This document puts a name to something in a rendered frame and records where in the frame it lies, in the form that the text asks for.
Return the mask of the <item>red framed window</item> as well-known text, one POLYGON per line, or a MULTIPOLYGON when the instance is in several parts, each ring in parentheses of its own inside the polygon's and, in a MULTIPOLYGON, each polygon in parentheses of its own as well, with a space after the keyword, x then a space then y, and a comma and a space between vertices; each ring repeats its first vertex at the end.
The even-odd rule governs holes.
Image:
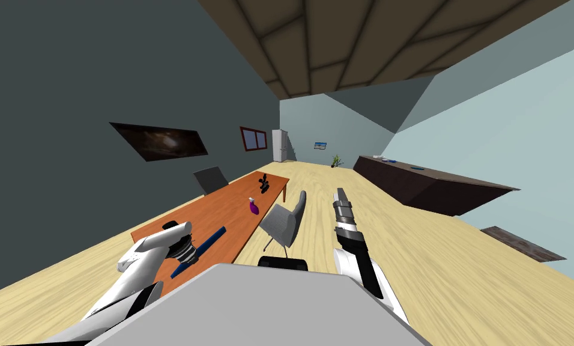
POLYGON ((245 151, 267 149, 267 134, 265 131, 240 127, 245 151))

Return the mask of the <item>orange wooden table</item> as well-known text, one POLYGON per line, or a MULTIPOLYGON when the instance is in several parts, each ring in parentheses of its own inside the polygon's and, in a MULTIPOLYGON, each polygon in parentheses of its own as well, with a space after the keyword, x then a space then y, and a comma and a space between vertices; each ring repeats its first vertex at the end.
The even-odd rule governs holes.
POLYGON ((178 267, 179 262, 176 259, 163 261, 156 275, 156 280, 163 282, 163 296, 215 264, 235 261, 275 200, 286 196, 288 178, 267 174, 270 187, 265 193, 261 193, 259 179, 263 175, 261 171, 252 172, 224 188, 157 217, 132 232, 133 241, 138 241, 160 232, 162 225, 168 221, 190 222, 193 244, 199 246, 219 228, 226 227, 226 233, 200 257, 199 261, 175 278, 171 279, 170 275, 178 267), (259 208, 258 215, 250 211, 249 198, 255 199, 255 204, 259 208))

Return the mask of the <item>light grey chair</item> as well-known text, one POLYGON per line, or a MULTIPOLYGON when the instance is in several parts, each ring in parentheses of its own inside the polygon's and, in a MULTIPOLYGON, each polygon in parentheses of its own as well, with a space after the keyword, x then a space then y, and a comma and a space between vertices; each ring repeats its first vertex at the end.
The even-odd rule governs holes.
POLYGON ((275 204, 259 225, 272 240, 275 240, 283 247, 285 255, 287 255, 286 248, 293 245, 298 234, 306 206, 306 199, 307 194, 303 190, 293 211, 275 204))

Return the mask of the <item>white refrigerator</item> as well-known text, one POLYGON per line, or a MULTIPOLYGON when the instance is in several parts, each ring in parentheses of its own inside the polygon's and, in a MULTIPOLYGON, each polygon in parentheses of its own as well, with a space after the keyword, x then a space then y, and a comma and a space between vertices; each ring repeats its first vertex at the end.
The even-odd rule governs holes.
POLYGON ((288 152, 288 134, 282 129, 272 130, 273 160, 284 162, 288 152))

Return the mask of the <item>dark wall picture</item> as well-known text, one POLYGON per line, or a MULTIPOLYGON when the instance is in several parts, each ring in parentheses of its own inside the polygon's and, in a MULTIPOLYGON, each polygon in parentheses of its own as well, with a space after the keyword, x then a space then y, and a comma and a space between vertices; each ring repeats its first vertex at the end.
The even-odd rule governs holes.
POLYGON ((195 130, 111 123, 112 127, 147 162, 208 154, 195 130))

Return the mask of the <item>dark brown sideboard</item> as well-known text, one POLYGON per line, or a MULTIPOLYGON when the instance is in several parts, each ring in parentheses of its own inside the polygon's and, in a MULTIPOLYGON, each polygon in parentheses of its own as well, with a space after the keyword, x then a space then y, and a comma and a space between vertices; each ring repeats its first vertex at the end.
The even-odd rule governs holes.
POLYGON ((461 216, 518 188, 404 162, 359 156, 353 170, 401 204, 461 216))

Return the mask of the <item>dark grey chair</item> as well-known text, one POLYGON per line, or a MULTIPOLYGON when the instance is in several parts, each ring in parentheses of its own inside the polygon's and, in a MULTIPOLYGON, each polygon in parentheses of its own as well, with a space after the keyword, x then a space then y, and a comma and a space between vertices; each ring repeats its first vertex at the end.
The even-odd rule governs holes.
POLYGON ((193 175, 204 191, 204 195, 209 195, 229 184, 218 166, 196 171, 193 175))

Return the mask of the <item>blue bar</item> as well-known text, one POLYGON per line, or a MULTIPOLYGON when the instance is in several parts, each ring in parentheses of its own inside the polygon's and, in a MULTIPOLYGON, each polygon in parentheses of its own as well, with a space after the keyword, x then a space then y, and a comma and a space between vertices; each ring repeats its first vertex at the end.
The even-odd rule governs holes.
POLYGON ((175 278, 180 273, 185 271, 187 268, 189 268, 190 266, 195 264, 199 260, 199 257, 202 256, 221 236, 223 236, 225 234, 225 232, 226 232, 226 227, 223 226, 220 229, 218 229, 205 242, 203 242, 201 245, 199 245, 195 249, 193 258, 188 260, 188 261, 181 262, 180 265, 174 270, 174 272, 171 273, 171 275, 170 275, 171 279, 175 278))

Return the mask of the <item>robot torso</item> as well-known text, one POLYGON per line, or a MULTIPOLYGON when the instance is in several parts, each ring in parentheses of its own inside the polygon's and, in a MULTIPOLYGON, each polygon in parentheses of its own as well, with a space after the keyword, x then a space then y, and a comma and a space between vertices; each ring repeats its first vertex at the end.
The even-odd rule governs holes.
POLYGON ((431 346, 344 275, 216 264, 87 346, 431 346))

